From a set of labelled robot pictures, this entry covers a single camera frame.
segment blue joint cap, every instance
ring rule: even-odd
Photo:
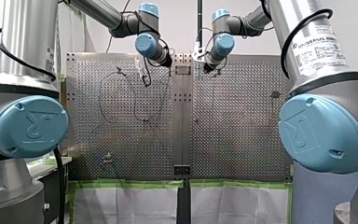
[[[228,54],[234,49],[234,46],[234,37],[229,34],[222,34],[214,41],[214,50],[222,57],[228,56]]]
[[[135,48],[146,58],[153,57],[157,52],[158,42],[155,37],[150,34],[141,34],[136,37]]]
[[[212,21],[216,21],[220,17],[229,16],[229,11],[227,9],[218,9],[212,15]]]
[[[62,105],[47,96],[28,96],[0,113],[0,153],[10,158],[34,158],[53,150],[68,130]]]
[[[279,132],[289,155],[317,172],[358,171],[358,122],[341,105],[313,94],[287,101]]]
[[[158,18],[159,16],[159,9],[158,9],[158,6],[156,6],[155,4],[153,3],[142,3],[140,6],[139,6],[139,10],[140,11],[143,11],[143,12],[147,12],[155,17]]]

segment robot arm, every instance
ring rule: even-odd
[[[213,14],[213,47],[205,57],[205,72],[213,71],[235,47],[234,35],[260,36],[271,22],[260,6],[246,17],[230,16],[226,9]]]
[[[168,47],[162,47],[158,42],[159,10],[156,5],[142,3],[139,12],[122,14],[103,0],[71,0],[69,3],[107,27],[113,37],[138,35],[135,48],[140,54],[162,66],[171,67]]]
[[[138,35],[136,49],[170,67],[168,47],[158,33],[158,8],[120,13],[103,0],[71,0],[109,29],[114,37]],[[64,138],[68,116],[53,85],[58,0],[6,0],[0,58],[0,155],[34,158],[49,153]]]
[[[267,0],[245,18],[220,9],[204,70],[214,70],[233,50],[233,35],[261,35],[271,18],[291,84],[280,113],[283,146],[313,171],[348,174],[358,171],[358,71],[346,63],[331,14],[317,0]]]

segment black bracket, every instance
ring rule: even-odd
[[[190,175],[189,165],[175,165],[174,172],[176,175]]]

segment black power cable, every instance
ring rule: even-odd
[[[269,18],[270,21],[272,21],[271,15],[269,14],[269,11],[267,10],[266,0],[260,0],[261,7],[263,8],[264,14],[266,14],[267,18]]]
[[[45,69],[41,69],[41,68],[38,68],[38,67],[35,67],[25,61],[23,61],[22,59],[16,57],[15,55],[13,55],[12,53],[10,53],[7,48],[5,47],[5,45],[0,41],[0,50],[6,54],[7,57],[9,57],[11,60],[15,61],[16,63],[19,63],[21,64],[22,66],[25,66],[25,67],[28,67],[28,68],[31,68],[33,70],[35,70],[36,72],[39,72],[39,73],[42,73],[46,76],[48,76],[51,81],[55,81],[56,77],[54,76],[54,74],[46,71]]]
[[[281,54],[281,67],[283,70],[284,75],[289,78],[289,74],[287,72],[286,68],[286,56],[287,52],[290,49],[290,45],[295,38],[295,36],[298,34],[298,32],[301,31],[301,29],[304,27],[304,25],[308,24],[310,21],[312,21],[315,17],[322,15],[322,14],[328,14],[327,18],[330,19],[333,16],[333,10],[329,8],[318,10],[308,17],[306,17],[304,20],[298,23],[296,28],[287,36],[286,40],[284,41],[283,47],[282,47],[282,54]]]
[[[63,171],[61,153],[57,147],[54,148],[54,156],[55,156],[55,159],[57,162],[57,171],[58,171],[58,176],[60,179],[60,181],[59,181],[60,182],[60,193],[59,193],[60,206],[59,206],[59,214],[58,214],[58,224],[63,224],[64,216],[65,216],[65,190],[66,190],[65,173]]]
[[[146,63],[146,57],[144,56],[144,63],[145,63],[145,69],[147,72],[147,78],[149,79],[148,82],[146,82],[145,76],[142,76],[142,81],[144,82],[145,87],[149,87],[152,85],[152,77],[150,76],[150,71],[149,68],[147,67],[147,63]]]

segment black cable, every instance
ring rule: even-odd
[[[146,57],[145,56],[144,56],[144,63],[145,63],[145,69],[146,69],[146,72],[147,72],[147,76],[149,78],[149,82],[146,82],[145,76],[142,76],[142,81],[144,82],[145,87],[149,87],[152,84],[152,77],[150,76],[150,71],[149,71],[149,68],[147,67]]]
[[[65,215],[65,190],[66,190],[65,173],[63,171],[61,153],[57,147],[54,148],[54,156],[56,158],[57,171],[58,171],[58,176],[60,179],[60,191],[59,191],[60,207],[59,207],[59,214],[58,214],[58,224],[63,224],[64,223],[64,215]]]
[[[267,10],[266,0],[260,0],[261,7],[263,8],[264,14],[266,14],[267,18],[269,18],[270,21],[272,21],[271,15],[269,14],[269,11]]]
[[[114,123],[112,120],[108,119],[106,117],[106,115],[104,114],[103,112],[103,106],[102,106],[102,97],[103,97],[103,82],[105,80],[107,80],[108,78],[110,78],[112,75],[115,75],[115,74],[120,74],[120,71],[121,69],[118,67],[117,68],[117,72],[113,72],[113,73],[110,73],[109,75],[103,77],[100,81],[100,86],[99,86],[99,97],[98,97],[98,107],[100,107],[100,112],[101,112],[101,115],[103,116],[103,119],[108,122],[108,123]]]
[[[213,30],[210,29],[210,28],[208,28],[208,27],[202,27],[202,28],[200,28],[200,29],[199,29],[199,32],[197,33],[196,41],[199,41],[199,40],[200,40],[200,33],[201,33],[202,30],[208,30],[208,31],[213,32]]]
[[[107,46],[107,49],[106,49],[106,53],[109,52],[110,45],[112,44],[112,39],[113,39],[113,36],[111,35],[110,40],[109,40],[109,45]]]
[[[131,1],[131,0],[128,0],[128,1],[127,1],[126,6],[124,6],[123,11],[126,11],[126,9],[127,9],[128,5],[129,5],[130,1]]]
[[[282,67],[284,75],[287,78],[289,78],[289,74],[288,74],[287,68],[286,68],[286,56],[287,56],[288,50],[290,49],[290,45],[291,45],[293,39],[298,34],[298,32],[301,31],[301,29],[303,28],[304,25],[306,25],[308,22],[310,22],[315,17],[322,15],[322,14],[328,14],[327,18],[330,19],[333,16],[333,10],[331,10],[329,8],[325,8],[325,9],[321,9],[321,10],[318,10],[318,11],[312,13],[311,15],[306,17],[304,20],[299,22],[298,25],[296,26],[296,28],[289,34],[289,36],[287,36],[286,40],[284,41],[284,44],[282,47],[282,54],[281,54],[281,67]]]
[[[143,24],[144,26],[146,26],[147,28],[149,28],[149,29],[150,29],[150,32],[153,32],[153,33],[157,34],[157,35],[158,35],[158,39],[160,39],[160,34],[159,34],[159,32],[158,32],[156,29],[154,29],[153,27],[151,27],[149,24],[147,24],[146,22],[144,22],[144,20],[142,20],[142,17],[139,15],[139,13],[138,13],[137,11],[123,11],[123,12],[121,12],[121,14],[125,14],[125,13],[131,13],[131,14],[135,15],[136,19],[138,19],[138,21],[139,21],[141,24]]]
[[[127,1],[126,6],[124,6],[123,12],[121,12],[121,14],[123,14],[126,11],[127,6],[129,5],[130,1],[131,0]],[[110,46],[112,45],[112,39],[113,39],[113,36],[111,35],[110,39],[109,39],[109,44],[108,44],[107,49],[106,49],[106,53],[109,52]]]
[[[245,32],[245,35],[242,35],[242,39],[246,39],[248,38],[248,30],[246,29],[245,23],[243,23],[243,20],[241,17],[239,16],[234,16],[235,18],[237,18],[240,21],[240,34],[241,34],[241,30],[243,30]]]
[[[38,68],[38,67],[35,67],[23,60],[21,60],[20,58],[16,57],[15,55],[13,55],[12,53],[10,53],[7,48],[5,47],[5,45],[3,43],[0,42],[0,50],[6,54],[7,57],[9,57],[11,60],[15,61],[16,63],[19,63],[21,64],[22,66],[25,66],[25,67],[28,67],[28,68],[31,68],[33,70],[35,70],[36,72],[39,72],[39,73],[42,73],[44,75],[47,75],[48,77],[51,78],[51,81],[55,81],[56,77],[54,76],[54,74],[46,71],[45,69],[41,69],[41,68]]]

